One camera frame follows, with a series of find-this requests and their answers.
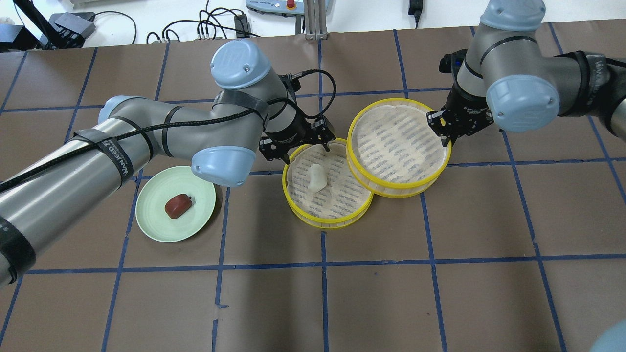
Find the black strap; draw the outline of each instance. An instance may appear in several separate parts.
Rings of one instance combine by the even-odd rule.
[[[238,90],[223,90],[221,91],[213,101],[213,106],[218,104],[233,104],[242,106],[244,108],[252,109],[263,120],[263,126],[267,121],[267,115],[270,111],[270,106],[265,100],[255,98],[254,96],[244,93]]]
[[[0,252],[11,265],[10,284],[32,268],[37,260],[35,250],[28,239],[2,216],[0,216]]]
[[[131,125],[135,130],[141,130],[141,127],[139,125],[137,125],[136,123],[132,122],[131,120],[122,117],[122,116],[111,116],[109,118],[114,118],[116,120],[121,120],[126,122],[127,124]],[[141,133],[141,136],[143,137],[143,139],[146,140],[146,144],[148,145],[148,149],[150,150],[150,160],[152,160],[152,158],[155,155],[155,150],[154,147],[152,146],[152,141],[150,140],[150,137],[148,137],[148,134],[145,132]]]
[[[483,60],[485,60],[485,57],[487,57],[487,55],[489,55],[489,53],[491,52],[491,50],[494,50],[495,48],[499,47],[500,45],[507,43],[509,41],[514,41],[514,40],[530,40],[532,42],[534,42],[535,44],[537,44],[537,40],[535,40],[535,38],[529,37],[529,36],[510,36],[508,38],[502,39],[497,41],[494,45],[490,46],[487,50],[485,50],[485,52],[483,53],[483,57],[480,58],[480,64],[483,64]]]
[[[602,54],[575,51],[561,54],[557,58],[570,58],[578,62],[580,85],[574,104],[559,116],[582,116],[592,111],[603,98],[600,90],[610,81],[607,59]]]
[[[468,71],[472,74],[475,75],[476,77],[480,78],[481,80],[483,79],[483,75],[481,75],[480,73],[474,71],[474,69],[472,69],[469,65],[467,60],[463,60],[463,64],[465,65],[465,68],[468,69]]]
[[[182,105],[174,106],[174,108],[172,108],[165,117],[165,121],[163,123],[169,123],[172,120],[172,117],[174,116],[176,111],[178,111],[178,109],[180,108],[182,108]],[[167,128],[164,128],[161,132],[161,144],[163,145],[163,151],[165,152],[165,155],[173,158],[173,155],[170,153],[170,148],[167,146],[167,130]]]
[[[133,176],[133,173],[135,173],[133,163],[128,157],[128,154],[124,152],[115,138],[107,135],[106,133],[94,128],[89,128],[87,130],[74,132],[74,137],[71,140],[81,140],[96,144],[100,151],[111,159],[111,161],[115,164],[115,167],[117,167],[121,178],[120,187]]]

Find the yellow steamer rim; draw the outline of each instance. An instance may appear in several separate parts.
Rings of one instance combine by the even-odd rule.
[[[378,115],[387,112],[387,115],[385,119],[376,118],[373,111]],[[383,197],[405,198],[424,192],[437,180],[450,160],[452,146],[441,146],[441,139],[428,126],[426,113],[429,111],[432,109],[418,101],[390,98],[372,103],[359,112],[348,131],[347,158],[350,171],[365,188]],[[398,117],[399,113],[405,115],[403,119]],[[380,128],[386,123],[391,128],[387,129],[389,133],[385,136],[386,131]],[[368,146],[370,160],[363,160],[361,153],[372,141],[377,145]],[[414,165],[408,170],[399,170],[402,169],[399,166],[402,159]],[[379,166],[385,161],[395,169],[381,170]]]
[[[291,210],[306,224],[340,229],[359,220],[372,203],[374,194],[348,171],[346,145],[345,139],[338,138],[328,143],[330,153],[322,145],[303,145],[289,157],[291,164],[282,172],[282,190]],[[328,179],[328,185],[316,194],[306,189],[308,178],[303,176],[313,163],[324,167]],[[351,199],[350,207],[341,202],[346,198]]]

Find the black cable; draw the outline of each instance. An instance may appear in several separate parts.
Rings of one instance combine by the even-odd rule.
[[[203,23],[202,21],[198,21],[197,19],[179,19],[178,21],[174,21],[174,22],[168,24],[167,26],[165,26],[165,28],[163,28],[163,31],[161,31],[161,37],[165,38],[165,31],[169,27],[173,26],[174,24],[177,24],[177,23],[189,23],[189,22],[191,22],[191,23]]]
[[[161,41],[161,37],[159,37],[158,34],[156,34],[155,32],[150,32],[148,33],[148,36],[146,37],[146,44],[150,44],[150,35],[154,34],[156,36],[156,40]]]
[[[200,17],[200,20],[201,20],[201,21],[203,21],[203,19],[202,19],[202,13],[207,14],[207,16],[208,16],[207,21],[209,21],[209,20],[210,20],[210,18],[211,18],[211,17],[213,17],[213,19],[215,20],[215,23],[217,23],[217,25],[221,27],[221,29],[222,29],[222,34],[224,35],[224,39],[228,39],[228,37],[226,37],[226,31],[224,31],[224,28],[222,27],[222,24],[221,24],[221,23],[220,23],[220,21],[217,19],[217,17],[215,17],[215,15],[213,15],[213,13],[212,13],[212,12],[210,13],[210,12],[205,11],[205,10],[200,10],[200,12],[198,13],[198,17]]]
[[[302,111],[302,109],[300,109],[300,107],[294,103],[291,99],[288,98],[276,98],[276,99],[272,99],[269,100],[267,103],[269,105],[273,105],[276,103],[285,103],[289,106],[291,106],[292,108],[294,108],[296,111],[298,111],[298,113],[302,114],[305,118],[314,120],[320,116],[322,116],[327,110],[328,108],[331,107],[331,104],[333,102],[333,100],[335,100],[335,96],[337,95],[337,83],[335,82],[335,79],[331,76],[330,73],[324,71],[324,70],[318,70],[318,69],[313,69],[313,70],[306,70],[306,71],[302,71],[300,73],[296,73],[295,75],[293,75],[293,79],[300,79],[302,77],[311,75],[313,73],[321,73],[324,76],[327,76],[328,79],[331,81],[332,83],[332,95],[331,95],[331,99],[328,101],[328,103],[326,104],[326,106],[324,107],[324,109],[322,109],[322,111],[320,111],[318,114],[309,116],[306,113],[304,113],[304,111]]]
[[[182,121],[182,122],[170,122],[170,123],[161,123],[159,125],[153,125],[153,126],[149,126],[149,127],[144,127],[141,128],[139,130],[135,130],[132,132],[127,132],[127,133],[123,133],[121,135],[117,135],[115,137],[113,137],[114,139],[120,141],[120,140],[124,140],[126,138],[130,138],[132,136],[135,135],[139,135],[142,133],[146,133],[146,132],[150,132],[150,131],[154,131],[154,130],[162,130],[164,128],[173,128],[173,127],[193,127],[193,126],[204,126],[204,125],[213,125],[214,123],[222,123],[222,122],[227,122],[227,121],[231,121],[234,120],[236,118],[240,118],[246,115],[249,115],[251,113],[255,113],[255,111],[253,109],[248,109],[245,111],[242,111],[240,113],[236,113],[233,115],[229,115],[229,116],[225,116],[225,117],[220,117],[220,118],[214,118],[211,120],[199,120],[199,121]],[[18,185],[23,184],[24,182],[26,182],[28,179],[30,179],[31,177],[34,177],[35,175],[44,172],[45,170],[61,163],[64,162],[65,160],[69,160],[71,158],[77,157],[78,155],[84,154],[86,152],[89,152],[90,150],[94,150],[96,149],[98,146],[96,144],[89,144],[89,145],[85,145],[84,147],[72,150],[71,152],[65,153],[63,155],[61,155],[60,157],[56,157],[38,167],[35,167],[31,170],[28,170],[25,173],[22,173],[18,176],[15,176],[14,178],[12,178],[11,180],[8,180],[2,184],[0,184],[0,193],[5,192],[13,187],[17,187]]]
[[[89,21],[93,21],[97,15],[99,14],[105,14],[105,13],[115,13],[115,14],[120,14],[122,16],[126,16],[128,17],[131,21],[133,21],[133,28],[135,29],[135,35],[133,36],[133,42],[130,44],[134,44],[135,41],[137,40],[137,23],[135,22],[135,20],[130,17],[129,15],[125,14],[125,13],[121,13],[119,11],[102,11],[102,12],[98,12],[96,14],[94,14],[92,17],[89,18]]]
[[[22,17],[19,15],[19,13],[18,13],[18,17],[19,17],[19,19],[22,21],[22,24],[24,24],[24,21],[22,20]],[[37,22],[38,22],[38,23],[39,23],[39,25],[41,26],[41,32],[42,32],[42,34],[46,37],[46,40],[47,40],[46,45],[42,45],[42,48],[41,48],[41,49],[43,49],[43,50],[50,50],[50,49],[53,49],[54,47],[53,47],[52,42],[50,41],[50,36],[48,35],[48,31],[46,30],[46,27],[45,27],[45,26],[43,25],[43,23],[41,23],[41,21],[39,20],[39,16],[35,16],[35,18],[37,19]]]
[[[170,36],[167,34],[167,32],[174,33],[174,35],[176,36],[176,39],[178,41],[180,41],[180,37],[178,36],[178,34],[176,32],[174,32],[173,30],[171,30],[171,29],[168,29],[168,30],[165,31],[165,37],[167,38],[168,41],[171,41],[171,39],[170,39]]]
[[[211,11],[211,13],[214,13],[215,11],[219,11],[219,10],[222,10],[222,12],[221,12],[221,13],[219,13],[219,14],[231,13],[233,16],[235,16],[235,18],[237,18],[237,19],[239,20],[239,24],[241,24],[241,28],[242,28],[242,30],[244,31],[244,35],[246,35],[246,34],[247,34],[247,33],[245,32],[244,22],[243,22],[243,21],[242,21],[239,17],[237,17],[237,14],[235,13],[235,11],[234,11],[234,10],[227,9],[227,8],[215,8],[215,9],[213,9],[213,10]]]
[[[191,19],[181,19],[181,21],[197,22],[197,21],[192,21]],[[247,34],[247,35],[251,35],[251,36],[255,36],[255,37],[261,38],[261,36],[259,36],[258,34],[254,34],[254,33],[251,33],[251,32],[240,31],[239,29],[235,29],[235,28],[231,28],[231,27],[226,27],[226,26],[218,26],[218,25],[216,25],[216,24],[211,24],[211,25],[212,25],[212,26],[215,26],[215,27],[219,27],[219,28],[227,29],[227,30],[229,30],[229,31],[235,31],[235,32],[237,32],[237,33]]]

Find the power adapter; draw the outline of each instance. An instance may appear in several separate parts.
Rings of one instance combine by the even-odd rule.
[[[237,38],[250,37],[250,23],[248,16],[245,14],[235,15],[235,29],[237,30]]]

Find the metal bracket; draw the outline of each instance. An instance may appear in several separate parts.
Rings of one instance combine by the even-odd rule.
[[[304,21],[307,39],[327,39],[325,0],[304,0]]]

